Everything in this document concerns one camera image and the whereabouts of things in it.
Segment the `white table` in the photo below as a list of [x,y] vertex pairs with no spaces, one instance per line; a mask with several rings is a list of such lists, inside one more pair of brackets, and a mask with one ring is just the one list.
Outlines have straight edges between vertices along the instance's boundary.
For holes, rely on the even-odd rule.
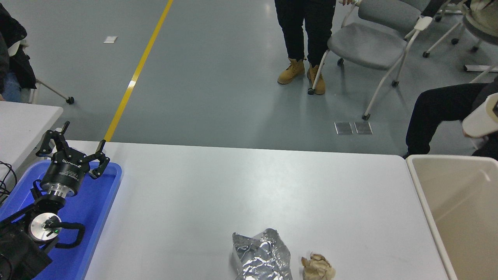
[[[90,154],[97,142],[69,145]],[[311,251],[336,280],[447,279],[399,156],[113,142],[105,151],[123,177],[87,280],[233,280],[232,233],[266,228],[289,248],[295,280]]]
[[[61,107],[0,102],[0,160],[14,171],[62,114]],[[0,165],[3,178],[8,169]]]

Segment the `blue tray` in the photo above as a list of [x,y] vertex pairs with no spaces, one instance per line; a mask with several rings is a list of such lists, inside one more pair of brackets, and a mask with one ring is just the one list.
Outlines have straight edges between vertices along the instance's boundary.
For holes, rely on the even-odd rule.
[[[43,178],[50,164],[44,160],[33,164],[24,174],[5,204],[0,207],[0,220],[5,219],[19,209],[33,203],[29,191],[33,181]],[[98,162],[90,162],[95,168]],[[118,191],[121,179],[121,167],[109,163],[104,174],[93,180],[87,174],[78,195],[66,197],[66,205],[58,216],[63,222],[82,223],[85,225],[85,236],[81,244],[72,249],[52,249],[48,255],[53,260],[35,280],[82,280],[85,277],[90,260]],[[62,243],[72,243],[76,239],[77,230],[62,230],[59,234]]]

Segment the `crumpled aluminum foil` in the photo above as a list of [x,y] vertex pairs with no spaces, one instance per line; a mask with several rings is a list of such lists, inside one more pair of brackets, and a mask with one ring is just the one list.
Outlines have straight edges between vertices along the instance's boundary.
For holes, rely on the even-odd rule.
[[274,229],[253,238],[232,234],[236,280],[292,280],[290,252]]

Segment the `trash bin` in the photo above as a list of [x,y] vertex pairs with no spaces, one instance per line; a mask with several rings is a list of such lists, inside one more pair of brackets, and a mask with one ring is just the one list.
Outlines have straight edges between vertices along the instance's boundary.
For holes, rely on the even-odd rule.
[[498,161],[413,155],[406,162],[448,278],[498,279]]

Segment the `crumpled paper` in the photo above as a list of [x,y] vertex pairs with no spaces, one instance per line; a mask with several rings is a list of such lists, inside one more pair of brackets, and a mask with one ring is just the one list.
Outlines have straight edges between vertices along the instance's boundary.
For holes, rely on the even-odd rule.
[[304,266],[304,280],[331,280],[336,275],[336,270],[322,255],[311,254],[310,260],[303,257],[301,263]]
[[253,238],[232,234],[236,280],[292,280],[290,252],[274,229]]

